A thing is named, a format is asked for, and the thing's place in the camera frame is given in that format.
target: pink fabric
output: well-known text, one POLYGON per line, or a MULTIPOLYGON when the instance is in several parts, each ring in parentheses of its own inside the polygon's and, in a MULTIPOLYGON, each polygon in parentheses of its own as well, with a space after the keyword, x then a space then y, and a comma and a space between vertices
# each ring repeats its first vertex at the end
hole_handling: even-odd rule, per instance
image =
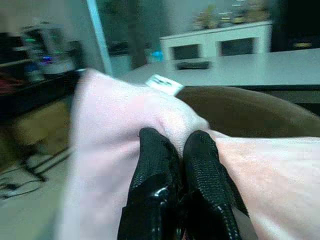
POLYGON ((318 238, 319 138, 227 137, 209 130, 207 121, 177 98, 94 70, 86 73, 75 99, 75 151, 58 240, 117 239, 144 127, 169 138, 180 156, 192 132, 207 131, 261 239, 318 238))

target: white cabinet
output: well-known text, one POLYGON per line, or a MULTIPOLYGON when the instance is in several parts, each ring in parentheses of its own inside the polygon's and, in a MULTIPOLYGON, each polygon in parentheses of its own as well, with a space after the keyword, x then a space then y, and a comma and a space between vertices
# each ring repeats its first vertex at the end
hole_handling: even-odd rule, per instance
POLYGON ((267 53, 271 45, 272 22, 262 21, 225 28, 194 31, 160 38, 164 60, 174 60, 175 48, 197 46, 199 58, 221 55, 221 42, 253 39, 253 53, 267 53))

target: cardboard box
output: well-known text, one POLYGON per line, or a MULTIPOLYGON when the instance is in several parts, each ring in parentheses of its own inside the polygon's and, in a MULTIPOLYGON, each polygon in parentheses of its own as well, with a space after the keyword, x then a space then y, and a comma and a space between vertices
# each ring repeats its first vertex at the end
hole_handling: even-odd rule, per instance
POLYGON ((56 155, 69 146, 69 130, 66 127, 59 128, 41 141, 47 153, 56 155))
POLYGON ((0 129, 0 172, 16 164, 19 159, 13 137, 5 129, 0 129))
POLYGON ((16 118, 13 129, 17 141, 28 146, 54 135, 57 129, 68 128, 69 121, 66 105, 58 101, 16 118))

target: desk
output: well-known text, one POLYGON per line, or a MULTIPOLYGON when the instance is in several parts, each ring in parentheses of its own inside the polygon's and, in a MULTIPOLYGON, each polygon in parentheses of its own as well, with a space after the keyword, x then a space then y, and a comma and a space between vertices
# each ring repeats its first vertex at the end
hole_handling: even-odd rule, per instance
MULTIPOLYGON (((14 118, 52 103, 53 101, 72 95, 79 78, 79 72, 68 72, 58 77, 47 78, 41 82, 27 84, 17 89, 14 93, 0 96, 0 130, 3 130, 6 135, 12 138, 11 126, 14 118)), ((23 157, 20 163, 21 166, 37 178, 45 181, 46 179, 42 174, 36 172, 36 167, 42 163, 36 167, 28 166, 28 156, 23 156, 22 152, 24 152, 24 150, 22 147, 20 148, 19 145, 15 143, 14 148, 20 149, 17 152, 23 157)))
POLYGON ((155 62, 120 79, 143 84, 153 74, 187 87, 230 86, 264 92, 299 104, 320 104, 320 48, 196 59, 205 70, 176 70, 181 60, 155 62))

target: red object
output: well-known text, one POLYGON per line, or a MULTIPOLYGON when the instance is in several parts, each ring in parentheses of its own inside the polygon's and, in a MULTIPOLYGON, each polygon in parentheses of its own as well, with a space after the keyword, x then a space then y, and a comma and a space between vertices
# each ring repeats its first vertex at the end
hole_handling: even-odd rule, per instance
POLYGON ((22 79, 15 79, 7 73, 0 72, 0 95, 14 93, 16 87, 24 83, 25 81, 22 79))

